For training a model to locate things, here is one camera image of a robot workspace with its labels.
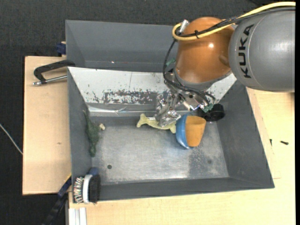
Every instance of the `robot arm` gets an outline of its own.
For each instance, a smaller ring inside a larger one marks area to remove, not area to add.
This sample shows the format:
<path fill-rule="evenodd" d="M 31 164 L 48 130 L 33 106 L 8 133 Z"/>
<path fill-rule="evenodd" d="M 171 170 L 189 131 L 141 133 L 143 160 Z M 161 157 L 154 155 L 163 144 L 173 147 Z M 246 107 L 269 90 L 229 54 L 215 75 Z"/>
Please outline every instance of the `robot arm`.
<path fill-rule="evenodd" d="M 167 99 L 160 97 L 156 119 L 165 126 L 181 117 L 176 108 L 209 111 L 214 97 L 206 90 L 231 73 L 245 86 L 294 91 L 295 3 L 279 2 L 227 20 L 186 20 L 173 29 L 176 62 L 164 64 Z"/>

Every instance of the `scrub brush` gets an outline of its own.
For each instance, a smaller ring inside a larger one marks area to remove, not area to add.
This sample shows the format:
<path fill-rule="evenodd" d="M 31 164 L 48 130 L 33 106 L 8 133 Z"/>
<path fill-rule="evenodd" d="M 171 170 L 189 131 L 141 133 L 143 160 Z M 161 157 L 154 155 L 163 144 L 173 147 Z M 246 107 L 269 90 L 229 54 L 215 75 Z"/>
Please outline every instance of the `scrub brush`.
<path fill-rule="evenodd" d="M 76 203 L 97 203 L 99 194 L 100 176 L 96 167 L 92 167 L 85 176 L 75 179 L 73 197 Z"/>

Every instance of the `black floor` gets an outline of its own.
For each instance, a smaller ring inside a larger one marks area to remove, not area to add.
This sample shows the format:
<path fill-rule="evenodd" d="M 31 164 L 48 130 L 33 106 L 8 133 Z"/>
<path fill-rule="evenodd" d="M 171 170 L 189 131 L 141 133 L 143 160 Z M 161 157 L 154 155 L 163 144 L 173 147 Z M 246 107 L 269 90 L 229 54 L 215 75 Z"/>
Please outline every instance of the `black floor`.
<path fill-rule="evenodd" d="M 22 148 L 23 56 L 57 56 L 65 19 L 174 25 L 228 18 L 256 6 L 249 0 L 0 0 L 0 123 Z M 56 201 L 55 195 L 22 196 L 22 164 L 0 129 L 0 224 L 41 224 Z M 64 214 L 57 224 L 64 224 Z"/>

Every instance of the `yellow cable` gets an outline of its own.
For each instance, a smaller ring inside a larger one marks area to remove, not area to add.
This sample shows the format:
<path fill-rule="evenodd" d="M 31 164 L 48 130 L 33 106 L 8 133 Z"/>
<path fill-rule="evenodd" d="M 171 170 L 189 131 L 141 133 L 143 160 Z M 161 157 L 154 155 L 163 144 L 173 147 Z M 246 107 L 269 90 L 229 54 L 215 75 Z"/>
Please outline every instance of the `yellow cable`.
<path fill-rule="evenodd" d="M 267 9 L 270 9 L 270 8 L 276 8 L 276 7 L 285 7 L 285 6 L 292 6 L 292 7 L 295 7 L 296 6 L 296 3 L 295 2 L 275 2 L 275 3 L 271 3 L 271 4 L 268 4 L 268 5 L 265 5 L 265 6 L 262 6 L 262 7 L 259 7 L 259 8 L 256 8 L 248 13 L 245 13 L 241 16 L 239 16 L 238 18 L 241 18 L 241 17 L 245 17 L 245 16 L 248 16 L 248 15 L 252 15 L 252 14 L 255 14 L 255 13 L 259 13 L 259 12 L 262 12 L 264 10 L 267 10 Z M 172 30 L 172 35 L 173 37 L 178 40 L 178 41 L 191 41 L 191 40 L 195 40 L 197 38 L 202 38 L 202 37 L 206 37 L 210 34 L 213 34 L 215 32 L 218 32 L 228 26 L 231 26 L 231 24 L 229 25 L 226 25 L 224 27 L 221 27 L 221 28 L 217 28 L 217 29 L 214 29 L 212 31 L 209 31 L 209 32 L 206 32 L 206 33 L 203 33 L 201 35 L 198 35 L 198 36 L 192 36 L 192 37 L 180 37 L 180 36 L 177 36 L 175 31 L 178 27 L 181 26 L 181 23 L 178 23 L 176 24 L 174 27 L 173 27 L 173 30 Z"/>

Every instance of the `screw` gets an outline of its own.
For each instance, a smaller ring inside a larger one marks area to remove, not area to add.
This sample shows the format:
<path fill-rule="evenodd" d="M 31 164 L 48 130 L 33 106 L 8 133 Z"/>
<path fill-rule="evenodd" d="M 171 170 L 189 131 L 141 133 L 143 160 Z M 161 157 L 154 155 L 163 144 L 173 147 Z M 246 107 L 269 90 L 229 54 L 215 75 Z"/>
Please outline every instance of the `screw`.
<path fill-rule="evenodd" d="M 285 144 L 285 145 L 289 145 L 288 142 L 284 142 L 284 141 L 280 141 L 281 143 Z"/>

